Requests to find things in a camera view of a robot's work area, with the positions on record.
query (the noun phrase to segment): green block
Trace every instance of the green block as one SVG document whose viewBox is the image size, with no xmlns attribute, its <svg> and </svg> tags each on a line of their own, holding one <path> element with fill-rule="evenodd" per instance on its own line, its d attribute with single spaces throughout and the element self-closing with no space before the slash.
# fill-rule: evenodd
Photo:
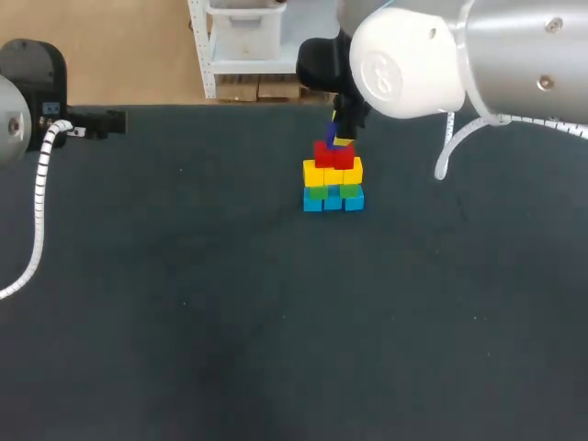
<svg viewBox="0 0 588 441">
<path fill-rule="evenodd" d="M 309 188 L 312 200 L 325 200 L 329 197 L 329 187 L 311 187 Z"/>
<path fill-rule="evenodd" d="M 359 196 L 359 188 L 361 188 L 361 186 L 341 186 L 339 188 L 339 191 L 341 192 L 341 198 L 357 198 Z"/>
</svg>

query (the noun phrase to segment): red block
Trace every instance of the red block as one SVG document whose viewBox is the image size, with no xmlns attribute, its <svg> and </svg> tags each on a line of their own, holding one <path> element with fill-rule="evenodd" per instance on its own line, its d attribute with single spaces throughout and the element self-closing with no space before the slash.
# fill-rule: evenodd
<svg viewBox="0 0 588 441">
<path fill-rule="evenodd" d="M 353 170 L 354 160 L 356 158 L 356 148 L 353 144 L 341 150 L 334 151 L 334 169 L 335 170 Z"/>
<path fill-rule="evenodd" d="M 334 151 L 327 148 L 326 142 L 316 141 L 314 143 L 314 164 L 316 168 L 334 167 Z"/>
</svg>

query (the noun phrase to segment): white bin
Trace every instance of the white bin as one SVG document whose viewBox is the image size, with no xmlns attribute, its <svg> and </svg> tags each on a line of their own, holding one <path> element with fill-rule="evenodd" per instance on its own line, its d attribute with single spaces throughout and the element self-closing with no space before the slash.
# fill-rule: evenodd
<svg viewBox="0 0 588 441">
<path fill-rule="evenodd" d="M 225 60 L 279 57 L 286 4 L 256 9 L 220 9 L 207 3 L 216 29 L 215 52 Z"/>
</svg>

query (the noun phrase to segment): yellow block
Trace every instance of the yellow block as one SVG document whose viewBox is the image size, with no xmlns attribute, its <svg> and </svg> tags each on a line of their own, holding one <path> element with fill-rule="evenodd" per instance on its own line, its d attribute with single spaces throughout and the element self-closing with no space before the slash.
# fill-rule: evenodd
<svg viewBox="0 0 588 441">
<path fill-rule="evenodd" d="M 343 170 L 335 170 L 334 168 L 324 169 L 324 184 L 326 186 L 341 186 L 343 184 Z"/>
<path fill-rule="evenodd" d="M 324 169 L 316 168 L 313 159 L 304 161 L 302 163 L 304 170 L 304 186 L 305 187 L 322 187 L 324 186 Z"/>
<path fill-rule="evenodd" d="M 351 142 L 353 142 L 353 140 L 347 140 L 345 138 L 337 138 L 336 136 L 334 137 L 334 141 L 333 141 L 333 145 L 336 145 L 338 147 L 346 147 L 348 146 Z"/>
<path fill-rule="evenodd" d="M 352 170 L 345 170 L 343 174 L 343 185 L 351 186 L 361 184 L 364 178 L 364 166 L 361 164 L 361 159 L 356 156 L 353 162 Z"/>
</svg>

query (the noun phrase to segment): metal shelf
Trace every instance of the metal shelf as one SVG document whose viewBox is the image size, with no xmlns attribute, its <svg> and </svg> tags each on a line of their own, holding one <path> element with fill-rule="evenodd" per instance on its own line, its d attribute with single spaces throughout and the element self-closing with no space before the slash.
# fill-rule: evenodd
<svg viewBox="0 0 588 441">
<path fill-rule="evenodd" d="M 207 98 L 216 97 L 215 74 L 294 74 L 300 45 L 307 39 L 331 39 L 339 32 L 335 0 L 288 0 L 282 17 L 282 48 L 275 60 L 231 60 L 215 47 L 217 30 L 210 39 L 204 0 L 188 0 L 197 44 L 200 70 Z"/>
</svg>

